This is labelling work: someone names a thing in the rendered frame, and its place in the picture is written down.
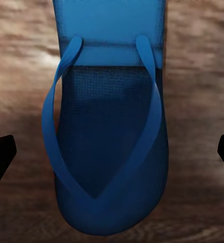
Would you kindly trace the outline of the sandal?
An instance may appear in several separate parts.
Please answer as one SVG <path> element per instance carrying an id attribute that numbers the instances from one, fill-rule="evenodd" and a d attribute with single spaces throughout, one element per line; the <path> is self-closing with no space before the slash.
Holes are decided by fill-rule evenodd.
<path id="1" fill-rule="evenodd" d="M 81 233 L 124 232 L 144 220 L 164 193 L 165 4 L 53 0 L 61 61 L 44 102 L 42 131 L 61 215 Z"/>

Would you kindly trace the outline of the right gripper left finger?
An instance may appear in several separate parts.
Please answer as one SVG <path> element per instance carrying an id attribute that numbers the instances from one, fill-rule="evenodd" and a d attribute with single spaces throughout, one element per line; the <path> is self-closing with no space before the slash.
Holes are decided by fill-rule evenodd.
<path id="1" fill-rule="evenodd" d="M 0 180 L 17 153 L 13 135 L 0 137 Z"/>

